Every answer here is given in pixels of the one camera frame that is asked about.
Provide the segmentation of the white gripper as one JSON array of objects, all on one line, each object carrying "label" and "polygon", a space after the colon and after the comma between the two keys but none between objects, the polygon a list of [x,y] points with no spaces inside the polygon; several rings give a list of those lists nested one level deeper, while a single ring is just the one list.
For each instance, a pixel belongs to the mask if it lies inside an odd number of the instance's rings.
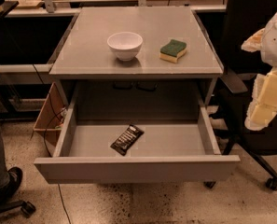
[{"label": "white gripper", "polygon": [[244,125],[248,130],[260,131],[269,126],[277,115],[277,12],[262,28],[247,38],[241,49],[260,50],[261,59],[272,68],[266,75],[256,76],[252,101],[246,112]]}]

